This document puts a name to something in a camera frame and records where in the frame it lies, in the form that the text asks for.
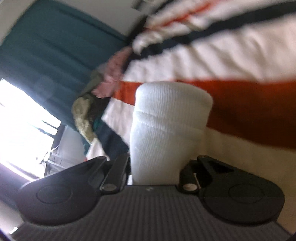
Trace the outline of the right teal curtain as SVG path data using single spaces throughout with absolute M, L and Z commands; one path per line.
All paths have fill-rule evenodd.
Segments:
M 58 1 L 37 1 L 1 45 L 1 77 L 63 124 L 90 74 L 126 44 L 124 35 Z

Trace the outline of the white sweatpants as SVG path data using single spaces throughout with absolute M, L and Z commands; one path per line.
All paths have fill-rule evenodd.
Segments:
M 141 85 L 130 131 L 133 184 L 178 184 L 180 171 L 196 154 L 212 106 L 209 93 L 189 84 Z

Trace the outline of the olive green garment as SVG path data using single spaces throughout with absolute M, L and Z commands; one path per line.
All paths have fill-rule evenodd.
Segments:
M 95 69 L 90 75 L 90 80 L 79 94 L 79 97 L 91 93 L 98 85 L 104 81 L 104 73 L 102 70 Z

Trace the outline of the window with dark frame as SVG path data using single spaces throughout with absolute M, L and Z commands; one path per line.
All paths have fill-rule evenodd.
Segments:
M 61 121 L 1 79 L 1 164 L 29 180 L 43 178 Z

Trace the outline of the pink garment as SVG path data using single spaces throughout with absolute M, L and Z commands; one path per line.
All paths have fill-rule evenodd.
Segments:
M 124 47 L 108 60 L 103 72 L 103 80 L 92 90 L 92 94 L 98 98 L 112 97 L 123 78 L 122 69 L 131 53 L 131 47 Z

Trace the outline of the striped bed blanket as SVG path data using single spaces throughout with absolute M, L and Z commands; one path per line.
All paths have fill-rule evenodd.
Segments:
M 196 154 L 276 183 L 279 223 L 295 232 L 295 1 L 172 1 L 132 42 L 87 153 L 130 152 L 137 89 L 179 82 L 205 90 L 213 106 Z

